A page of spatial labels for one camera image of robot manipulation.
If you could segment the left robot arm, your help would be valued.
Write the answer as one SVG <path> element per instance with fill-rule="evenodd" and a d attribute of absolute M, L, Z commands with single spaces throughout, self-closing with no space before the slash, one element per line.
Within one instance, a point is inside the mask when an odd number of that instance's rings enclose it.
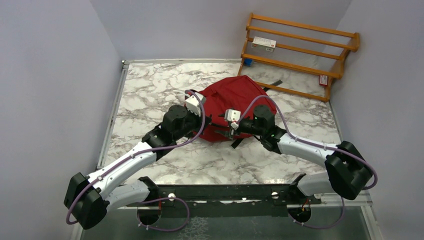
<path fill-rule="evenodd" d="M 171 106 L 162 122 L 129 152 L 88 175 L 78 172 L 70 178 L 63 201 L 67 208 L 65 222 L 88 230 L 100 223 L 108 212 L 135 202 L 147 206 L 155 203 L 157 191 L 149 178 L 143 177 L 132 184 L 123 182 L 173 149 L 199 138 L 211 120 L 202 106 Z"/>

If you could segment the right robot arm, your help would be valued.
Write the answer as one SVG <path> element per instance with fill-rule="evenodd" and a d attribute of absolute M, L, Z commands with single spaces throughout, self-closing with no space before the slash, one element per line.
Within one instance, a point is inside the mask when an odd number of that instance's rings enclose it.
<path fill-rule="evenodd" d="M 325 144 L 290 135 L 275 124 L 275 114 L 267 105 L 257 105 L 253 117 L 242 118 L 241 112 L 234 109 L 227 109 L 219 117 L 228 123 L 229 130 L 221 132 L 227 138 L 253 135 L 269 152 L 298 157 L 325 168 L 323 173 L 302 174 L 290 184 L 288 196 L 296 204 L 325 193 L 355 200 L 373 176 L 352 143 Z"/>

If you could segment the red student backpack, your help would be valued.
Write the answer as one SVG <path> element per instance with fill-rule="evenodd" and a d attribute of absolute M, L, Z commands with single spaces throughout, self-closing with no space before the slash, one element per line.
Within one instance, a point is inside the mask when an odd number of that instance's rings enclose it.
<path fill-rule="evenodd" d="M 199 93 L 206 101 L 206 116 L 211 118 L 205 126 L 201 139 L 211 143 L 232 141 L 231 147 L 251 137 L 269 137 L 274 133 L 281 136 L 284 130 L 278 130 L 275 123 L 277 109 L 268 99 L 267 88 L 262 88 L 247 75 L 227 77 L 219 80 Z M 231 133 L 230 124 L 225 119 L 226 110 L 240 111 L 242 117 L 239 126 Z"/>

